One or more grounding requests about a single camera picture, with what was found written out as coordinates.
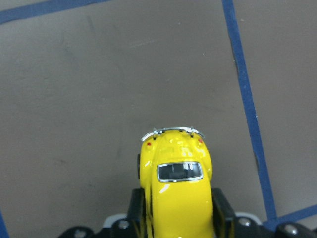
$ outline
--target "black tire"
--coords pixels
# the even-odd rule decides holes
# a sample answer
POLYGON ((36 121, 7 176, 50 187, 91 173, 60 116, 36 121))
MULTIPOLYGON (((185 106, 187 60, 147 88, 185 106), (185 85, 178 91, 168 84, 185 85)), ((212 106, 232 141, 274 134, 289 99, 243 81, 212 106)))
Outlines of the black tire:
POLYGON ((140 154, 138 154, 138 179, 140 179, 140 154))

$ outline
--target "car body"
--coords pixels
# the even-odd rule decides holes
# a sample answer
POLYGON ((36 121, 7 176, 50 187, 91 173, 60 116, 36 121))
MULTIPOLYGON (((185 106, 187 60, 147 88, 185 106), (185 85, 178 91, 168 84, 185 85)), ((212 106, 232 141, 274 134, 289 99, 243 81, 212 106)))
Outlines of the car body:
POLYGON ((142 142, 138 167, 148 237, 212 238, 212 163, 203 135, 172 127, 142 142))

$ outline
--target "blue line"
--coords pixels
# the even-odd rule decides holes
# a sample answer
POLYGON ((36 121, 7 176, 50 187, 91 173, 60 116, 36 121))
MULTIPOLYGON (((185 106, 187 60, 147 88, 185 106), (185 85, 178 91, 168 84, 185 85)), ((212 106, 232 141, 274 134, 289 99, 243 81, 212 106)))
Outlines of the blue line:
POLYGON ((1 212, 0 212, 0 238, 9 238, 9 234, 8 234, 8 231, 6 230, 1 212))
POLYGON ((243 48, 240 39, 238 23, 235 17, 233 2, 232 0, 222 0, 222 6, 225 19, 227 22, 227 28, 231 40, 233 54, 235 57, 236 67, 238 69, 240 91, 249 127, 253 152, 258 161, 258 173, 262 189, 262 196, 264 199, 266 216, 268 220, 273 220, 277 217, 275 203, 268 176, 260 128, 258 124, 256 109, 253 102, 252 91, 250 87, 247 66, 243 55, 243 48))
POLYGON ((0 11, 0 24, 106 1, 109 0, 49 0, 21 6, 0 11))
POLYGON ((310 207, 304 208, 302 210, 281 216, 275 220, 270 220, 270 221, 264 222, 264 226, 270 230, 275 230, 276 226, 281 224, 281 223, 296 222, 296 221, 299 221, 301 219, 304 219, 304 218, 307 218, 307 217, 310 217, 310 216, 313 216, 316 214, 317 214, 317 205, 314 205, 314 206, 310 206, 310 207))

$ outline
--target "silver window trim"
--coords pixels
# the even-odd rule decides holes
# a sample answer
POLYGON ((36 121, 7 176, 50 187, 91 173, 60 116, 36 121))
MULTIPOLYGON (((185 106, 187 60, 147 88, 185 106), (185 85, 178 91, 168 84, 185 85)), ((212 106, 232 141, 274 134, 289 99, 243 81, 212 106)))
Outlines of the silver window trim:
POLYGON ((201 136, 202 138, 204 138, 205 136, 197 131, 196 129, 193 129, 192 127, 169 127, 169 128, 162 128, 162 129, 154 129, 153 132, 149 132, 146 135, 144 135, 141 139, 142 142, 146 141, 149 137, 153 136, 155 138, 156 135, 161 135, 162 133, 164 133, 165 131, 168 130, 179 130, 179 131, 185 131, 186 133, 193 135, 193 133, 198 134, 199 136, 201 136))
POLYGON ((183 182, 183 181, 195 181, 195 180, 200 180, 204 177, 204 172, 203 172, 203 168, 202 168, 202 165, 199 163, 199 162, 196 162, 196 161, 183 161, 183 162, 171 162, 171 163, 165 163, 165 164, 160 164, 158 165, 158 168, 157 168, 157 176, 158 176, 158 180, 160 182, 183 182), (197 177, 192 177, 192 178, 179 178, 179 179, 160 179, 159 178, 159 169, 160 167, 163 167, 163 166, 166 166, 166 165, 171 165, 171 164, 197 164, 200 171, 201 171, 201 175, 200 176, 197 176, 197 177))

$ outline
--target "yellow toy car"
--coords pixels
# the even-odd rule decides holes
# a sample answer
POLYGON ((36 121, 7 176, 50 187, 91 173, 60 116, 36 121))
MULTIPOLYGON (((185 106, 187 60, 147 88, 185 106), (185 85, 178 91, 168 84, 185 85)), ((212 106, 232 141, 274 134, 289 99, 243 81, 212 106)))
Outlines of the yellow toy car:
POLYGON ((212 238, 211 157, 189 127, 155 130, 138 157, 148 238, 212 238))

